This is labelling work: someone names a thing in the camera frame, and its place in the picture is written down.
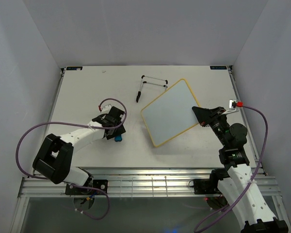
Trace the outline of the blue whiteboard eraser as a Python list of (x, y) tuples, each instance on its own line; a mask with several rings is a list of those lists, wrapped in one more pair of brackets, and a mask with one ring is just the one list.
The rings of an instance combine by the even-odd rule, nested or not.
[(115, 142), (121, 142), (123, 140), (122, 135), (117, 135), (114, 140)]

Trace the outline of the yellow framed whiteboard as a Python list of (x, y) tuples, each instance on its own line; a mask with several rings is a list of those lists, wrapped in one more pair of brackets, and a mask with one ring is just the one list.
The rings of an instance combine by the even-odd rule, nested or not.
[(153, 146), (160, 147), (198, 125), (193, 107), (199, 107), (186, 79), (180, 79), (141, 110)]

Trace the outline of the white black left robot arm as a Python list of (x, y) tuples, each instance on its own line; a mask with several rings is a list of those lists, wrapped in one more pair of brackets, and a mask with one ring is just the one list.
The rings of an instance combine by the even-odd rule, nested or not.
[(33, 169), (54, 184), (73, 183), (83, 194), (93, 189), (92, 176), (85, 170), (71, 165), (74, 153), (101, 139), (121, 141), (126, 132), (122, 120), (125, 112), (106, 105), (101, 115), (93, 118), (88, 127), (56, 136), (52, 133), (44, 139), (34, 161)]

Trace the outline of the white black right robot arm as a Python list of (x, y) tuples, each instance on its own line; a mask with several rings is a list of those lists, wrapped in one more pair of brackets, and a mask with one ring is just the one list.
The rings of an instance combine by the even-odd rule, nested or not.
[(277, 219), (255, 181), (257, 171), (251, 170), (244, 150), (247, 128), (240, 123), (230, 125), (227, 122), (227, 114), (242, 105), (242, 102), (232, 102), (228, 111), (223, 107), (192, 107), (198, 123), (202, 127), (211, 127), (223, 145), (219, 158), (224, 165), (224, 168), (214, 169), (206, 181), (195, 180), (195, 189), (221, 193), (228, 205), (220, 211), (224, 215), (232, 211), (242, 233), (287, 233), (287, 223)]

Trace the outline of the black metal whiteboard stand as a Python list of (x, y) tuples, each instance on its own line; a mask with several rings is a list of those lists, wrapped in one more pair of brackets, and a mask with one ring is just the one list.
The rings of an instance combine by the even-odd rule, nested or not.
[(145, 88), (146, 85), (162, 87), (164, 89), (164, 91), (166, 91), (168, 88), (168, 85), (169, 85), (169, 81), (167, 79), (152, 77), (152, 76), (148, 76), (148, 75), (142, 75), (139, 89), (138, 89), (136, 99), (135, 99), (135, 101), (137, 103), (139, 102), (139, 100), (142, 96), (142, 93), (143, 93), (143, 89)]

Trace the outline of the blue right table label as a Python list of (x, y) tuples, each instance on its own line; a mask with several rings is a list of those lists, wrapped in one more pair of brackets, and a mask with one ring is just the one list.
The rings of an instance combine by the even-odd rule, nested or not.
[(211, 70), (227, 70), (226, 66), (210, 66)]

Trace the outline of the blue table label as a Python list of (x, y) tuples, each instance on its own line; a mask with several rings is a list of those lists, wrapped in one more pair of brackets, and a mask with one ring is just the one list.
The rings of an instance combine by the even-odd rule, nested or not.
[(226, 66), (210, 66), (211, 70), (227, 70)]
[(66, 71), (79, 71), (82, 69), (83, 67), (66, 67)]

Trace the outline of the blue left table label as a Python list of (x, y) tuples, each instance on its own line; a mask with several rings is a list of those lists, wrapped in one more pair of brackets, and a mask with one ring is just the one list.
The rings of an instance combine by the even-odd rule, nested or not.
[(79, 71), (82, 69), (83, 67), (66, 67), (66, 71)]

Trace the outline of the aluminium frame rail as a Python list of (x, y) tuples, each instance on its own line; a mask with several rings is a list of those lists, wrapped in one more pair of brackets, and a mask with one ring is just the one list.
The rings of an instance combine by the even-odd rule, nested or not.
[[(211, 169), (133, 169), (94, 168), (95, 179), (108, 180), (109, 197), (192, 197), (193, 179), (206, 179)], [(66, 184), (24, 178), (18, 193), (20, 198), (65, 197)]]

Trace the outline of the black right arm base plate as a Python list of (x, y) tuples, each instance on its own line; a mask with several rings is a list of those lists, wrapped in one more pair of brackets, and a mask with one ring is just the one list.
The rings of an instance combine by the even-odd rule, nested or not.
[(210, 179), (193, 179), (188, 186), (194, 190), (194, 194), (220, 194), (217, 183)]

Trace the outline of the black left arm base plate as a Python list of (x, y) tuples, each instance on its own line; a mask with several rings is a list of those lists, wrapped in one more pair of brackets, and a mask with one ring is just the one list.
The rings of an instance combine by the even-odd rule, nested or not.
[(91, 180), (87, 181), (83, 188), (67, 184), (65, 194), (70, 196), (91, 196), (103, 195), (101, 191), (107, 193), (108, 180)]

